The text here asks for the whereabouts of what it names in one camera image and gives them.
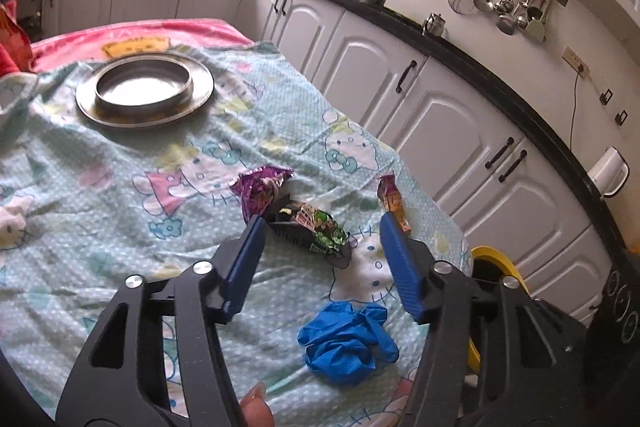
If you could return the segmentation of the person's left hand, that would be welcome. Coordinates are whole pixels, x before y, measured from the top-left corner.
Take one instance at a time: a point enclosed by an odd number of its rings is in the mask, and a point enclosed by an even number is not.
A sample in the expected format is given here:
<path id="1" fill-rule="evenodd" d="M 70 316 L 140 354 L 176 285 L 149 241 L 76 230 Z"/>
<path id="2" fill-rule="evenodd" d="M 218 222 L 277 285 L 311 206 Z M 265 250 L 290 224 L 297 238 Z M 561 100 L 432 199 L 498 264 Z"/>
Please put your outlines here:
<path id="1" fill-rule="evenodd" d="M 248 427 L 273 427 L 274 418 L 266 402 L 266 386 L 257 383 L 240 400 L 240 408 Z"/>

